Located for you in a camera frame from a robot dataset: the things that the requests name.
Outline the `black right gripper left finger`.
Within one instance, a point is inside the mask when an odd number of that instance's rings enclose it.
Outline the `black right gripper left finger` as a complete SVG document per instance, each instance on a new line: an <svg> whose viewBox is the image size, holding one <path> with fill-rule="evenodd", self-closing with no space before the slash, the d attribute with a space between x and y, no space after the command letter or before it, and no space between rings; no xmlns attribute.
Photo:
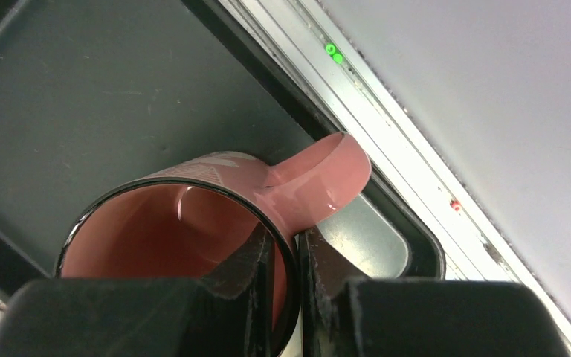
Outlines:
<svg viewBox="0 0 571 357"><path fill-rule="evenodd" d="M202 278L36 280L0 356L271 356L273 239L258 225Z"/></svg>

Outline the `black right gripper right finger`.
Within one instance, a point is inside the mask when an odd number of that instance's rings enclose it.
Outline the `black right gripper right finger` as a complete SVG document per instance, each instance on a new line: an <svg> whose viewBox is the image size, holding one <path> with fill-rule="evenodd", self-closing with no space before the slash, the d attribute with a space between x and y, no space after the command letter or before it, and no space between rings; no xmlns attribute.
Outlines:
<svg viewBox="0 0 571 357"><path fill-rule="evenodd" d="M305 356L567 356L526 286L372 279L311 228L298 236Z"/></svg>

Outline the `pink ghost pattern mug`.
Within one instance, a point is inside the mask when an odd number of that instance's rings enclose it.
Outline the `pink ghost pattern mug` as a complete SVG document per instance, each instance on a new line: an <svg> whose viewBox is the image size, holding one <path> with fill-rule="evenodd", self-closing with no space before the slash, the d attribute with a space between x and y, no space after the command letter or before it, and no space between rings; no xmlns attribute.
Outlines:
<svg viewBox="0 0 571 357"><path fill-rule="evenodd" d="M202 277L256 226L274 248L272 353L297 322L295 236L352 202L371 176L368 155L346 132L270 165L243 152L203 155L122 184L74 223L57 277Z"/></svg>

